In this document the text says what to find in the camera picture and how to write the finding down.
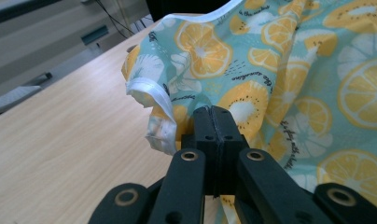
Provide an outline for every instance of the floor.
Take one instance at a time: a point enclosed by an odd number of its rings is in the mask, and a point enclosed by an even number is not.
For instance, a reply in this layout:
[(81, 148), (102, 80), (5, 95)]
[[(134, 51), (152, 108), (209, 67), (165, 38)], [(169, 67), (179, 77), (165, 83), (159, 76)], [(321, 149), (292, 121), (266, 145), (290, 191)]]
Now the floor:
[[(131, 24), (131, 30), (136, 34), (152, 23), (153, 20), (151, 19), (151, 16), (147, 15), (142, 20)], [(40, 86), (43, 91), (47, 87), (68, 76), (85, 63), (90, 62), (96, 57), (102, 55), (107, 50), (113, 48), (118, 43), (123, 41), (123, 39), (124, 38), (120, 36), (119, 33), (115, 33), (114, 35), (108, 37), (107, 40), (104, 40), (102, 46), (98, 44), (90, 46), (88, 49), (82, 51), (75, 57), (67, 59), (65, 62), (51, 68), (44, 75), (40, 74), (39, 77), (29, 81), (28, 83), (24, 84), (24, 86)]]

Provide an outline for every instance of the table surface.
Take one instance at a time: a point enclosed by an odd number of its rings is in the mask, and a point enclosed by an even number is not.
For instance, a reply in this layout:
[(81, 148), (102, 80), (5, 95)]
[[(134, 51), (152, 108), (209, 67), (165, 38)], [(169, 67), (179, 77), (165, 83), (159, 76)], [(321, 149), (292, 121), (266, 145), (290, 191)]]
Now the table surface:
[[(166, 174), (171, 157), (144, 137), (151, 108), (120, 72), (150, 28), (0, 116), (0, 223), (87, 223), (110, 189)], [(205, 223), (217, 205), (206, 198)]]

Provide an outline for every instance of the kiwi slice print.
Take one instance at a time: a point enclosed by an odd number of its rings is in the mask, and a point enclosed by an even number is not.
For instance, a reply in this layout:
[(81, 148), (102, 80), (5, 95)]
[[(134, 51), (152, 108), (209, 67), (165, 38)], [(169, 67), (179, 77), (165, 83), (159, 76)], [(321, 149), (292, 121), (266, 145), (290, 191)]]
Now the kiwi slice print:
[(231, 112), (239, 132), (244, 135), (247, 142), (252, 142), (256, 137), (267, 104), (267, 89), (253, 80), (233, 87), (217, 103)]
[(338, 7), (328, 14), (323, 24), (356, 33), (377, 33), (377, 0), (356, 0)]
[(244, 35), (250, 30), (250, 28), (247, 26), (246, 22), (239, 18), (238, 15), (235, 15), (230, 21), (230, 30), (235, 35)]
[(256, 9), (264, 5), (265, 0), (246, 0), (244, 7), (247, 9)]

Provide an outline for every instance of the fabric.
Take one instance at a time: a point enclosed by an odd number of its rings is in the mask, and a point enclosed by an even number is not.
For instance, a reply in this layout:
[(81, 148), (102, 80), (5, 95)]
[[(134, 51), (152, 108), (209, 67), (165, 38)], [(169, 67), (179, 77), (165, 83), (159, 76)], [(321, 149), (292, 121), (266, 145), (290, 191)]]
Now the fabric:
[(153, 148), (174, 154), (193, 110), (222, 106), (301, 187), (337, 182), (377, 205), (377, 0), (230, 1), (169, 15), (122, 73), (127, 93), (153, 106)]

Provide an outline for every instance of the metal screw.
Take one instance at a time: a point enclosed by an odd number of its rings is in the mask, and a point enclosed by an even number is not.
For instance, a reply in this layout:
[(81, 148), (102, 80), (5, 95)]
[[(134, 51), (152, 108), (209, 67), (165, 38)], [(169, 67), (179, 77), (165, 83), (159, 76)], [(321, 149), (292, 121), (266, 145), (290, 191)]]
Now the metal screw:
[(252, 160), (252, 161), (262, 161), (264, 160), (264, 156), (262, 153), (260, 152), (255, 152), (255, 151), (250, 151), (246, 154), (246, 157), (249, 159), (249, 160)]
[(328, 190), (329, 198), (340, 205), (343, 206), (354, 206), (356, 204), (356, 199), (346, 190), (343, 189), (329, 189)]
[(116, 195), (115, 203), (118, 206), (128, 206), (135, 203), (138, 198), (136, 189), (125, 189)]
[(182, 153), (181, 157), (185, 161), (195, 161), (198, 159), (198, 154), (193, 151), (188, 151)]

